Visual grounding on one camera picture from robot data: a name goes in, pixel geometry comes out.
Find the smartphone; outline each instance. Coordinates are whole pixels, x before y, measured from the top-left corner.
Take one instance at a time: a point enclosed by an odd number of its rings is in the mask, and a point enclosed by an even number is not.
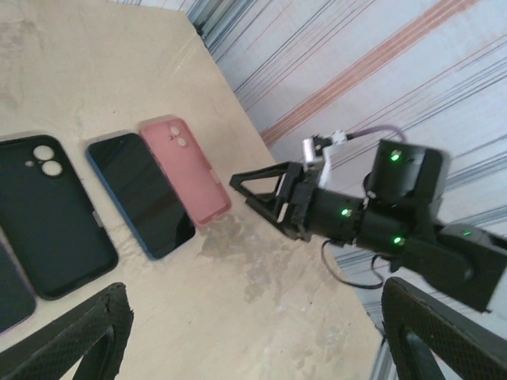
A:
[[[32,315],[35,306],[33,293],[7,249],[0,244],[0,333]]]
[[[45,299],[66,295],[118,262],[71,161],[51,136],[0,142],[0,226]]]
[[[151,259],[161,259],[194,236],[192,220],[139,135],[94,142],[86,153]]]
[[[185,121],[173,117],[149,123],[140,133],[196,225],[206,226],[231,209],[231,199]]]

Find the black smartphone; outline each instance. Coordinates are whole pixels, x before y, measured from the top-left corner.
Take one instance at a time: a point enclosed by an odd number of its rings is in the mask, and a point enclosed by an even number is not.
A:
[[[78,175],[51,136],[0,142],[0,226],[42,298],[62,297],[118,262]]]
[[[194,236],[195,226],[139,135],[95,142],[86,153],[151,259],[164,257]]]
[[[35,310],[35,297],[16,264],[0,244],[0,333],[24,321]]]

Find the pink phone case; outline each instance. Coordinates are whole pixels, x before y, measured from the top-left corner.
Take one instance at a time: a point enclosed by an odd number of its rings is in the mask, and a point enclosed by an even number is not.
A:
[[[231,209],[231,199],[184,120],[150,123],[140,134],[197,226]]]

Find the black cable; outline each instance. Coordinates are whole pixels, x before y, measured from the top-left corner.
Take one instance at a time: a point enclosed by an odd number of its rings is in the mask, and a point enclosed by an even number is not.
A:
[[[338,282],[340,283],[344,283],[345,285],[349,285],[350,287],[357,287],[359,289],[365,289],[367,291],[373,291],[375,289],[380,289],[381,287],[383,287],[383,281],[384,281],[384,278],[381,274],[379,274],[376,270],[375,270],[375,261],[379,258],[379,255],[374,255],[372,257],[372,262],[370,263],[370,268],[373,272],[373,274],[375,276],[377,276],[379,279],[380,279],[380,283],[376,283],[374,285],[364,285],[362,283],[350,283],[349,281],[345,281],[344,279],[341,279],[335,272],[334,270],[330,267],[330,264],[327,262],[327,259],[326,259],[326,251],[324,250],[324,248],[326,247],[326,245],[328,245],[329,243],[331,243],[331,239],[328,239],[326,241],[324,241],[322,243],[322,246],[320,248],[320,257],[322,258],[322,262],[324,263],[324,266],[326,267],[327,271],[334,277],[335,280],[337,280]]]

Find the wooden table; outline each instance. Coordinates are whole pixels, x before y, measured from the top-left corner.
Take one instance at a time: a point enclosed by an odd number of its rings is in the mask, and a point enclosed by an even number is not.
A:
[[[68,296],[38,300],[0,351],[110,283],[135,312],[120,379],[367,378],[379,335],[353,291],[230,191],[230,214],[150,261],[88,165],[87,142],[185,119],[224,184],[273,159],[183,13],[99,0],[0,0],[0,135],[55,136],[120,255]]]

